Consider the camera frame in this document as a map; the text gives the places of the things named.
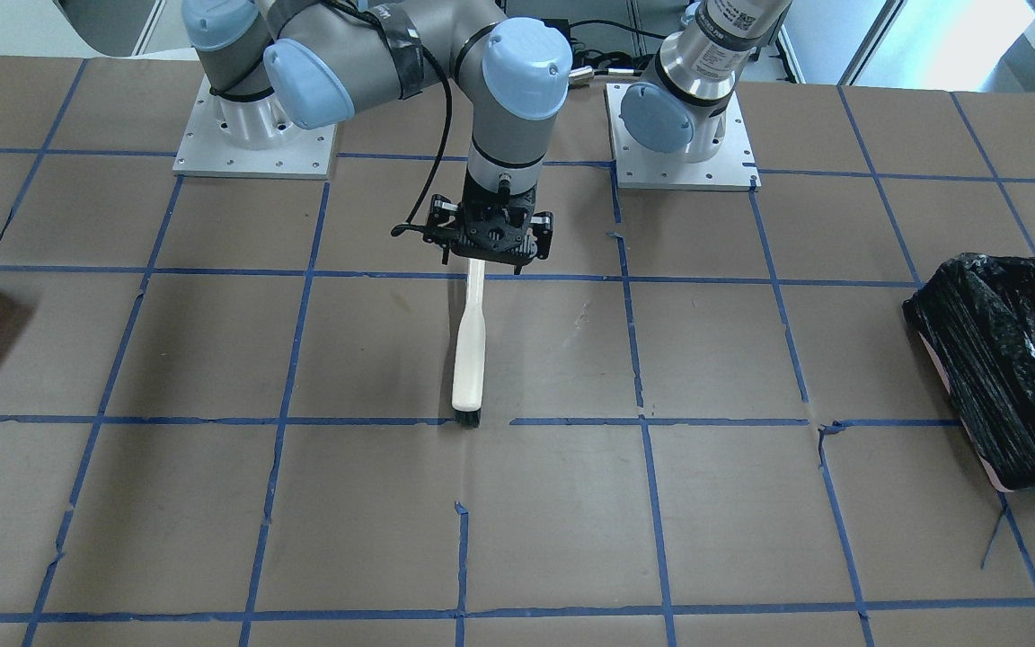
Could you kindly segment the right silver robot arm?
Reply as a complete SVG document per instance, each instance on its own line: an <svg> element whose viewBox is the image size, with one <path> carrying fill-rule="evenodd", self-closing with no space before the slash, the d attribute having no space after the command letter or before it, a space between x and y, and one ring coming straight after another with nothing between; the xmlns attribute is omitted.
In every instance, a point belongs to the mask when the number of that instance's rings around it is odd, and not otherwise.
<svg viewBox="0 0 1035 647"><path fill-rule="evenodd" d="M459 87L473 107L463 196L430 196L426 220L407 216L392 234L516 271L549 257L553 217L535 188L570 89L559 30L493 1L184 1L181 20L210 97L304 130Z"/></svg>

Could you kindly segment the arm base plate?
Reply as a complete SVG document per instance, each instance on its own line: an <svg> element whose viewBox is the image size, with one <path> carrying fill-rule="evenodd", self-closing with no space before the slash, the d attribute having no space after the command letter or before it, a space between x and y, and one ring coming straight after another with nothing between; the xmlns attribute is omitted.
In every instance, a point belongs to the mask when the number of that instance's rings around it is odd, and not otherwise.
<svg viewBox="0 0 1035 647"><path fill-rule="evenodd" d="M686 118L685 146L659 152L649 144L677 142L677 100L662 100L657 86L615 83L607 86L611 147L616 185L634 190L750 192L761 187L753 147L739 98L723 113Z"/></svg>
<svg viewBox="0 0 1035 647"><path fill-rule="evenodd" d="M329 179L334 126L301 129L276 97L230 102L202 78L172 170L186 177Z"/></svg>

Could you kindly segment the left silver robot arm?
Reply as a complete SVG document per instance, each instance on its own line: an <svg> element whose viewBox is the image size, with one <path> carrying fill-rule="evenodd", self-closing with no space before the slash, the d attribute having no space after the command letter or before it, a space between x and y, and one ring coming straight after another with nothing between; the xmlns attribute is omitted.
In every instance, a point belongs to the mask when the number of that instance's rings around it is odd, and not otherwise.
<svg viewBox="0 0 1035 647"><path fill-rule="evenodd" d="M699 1L689 24L669 34L625 90L619 116L648 150L682 163L715 155L726 113L752 49L763 45L789 1Z"/></svg>

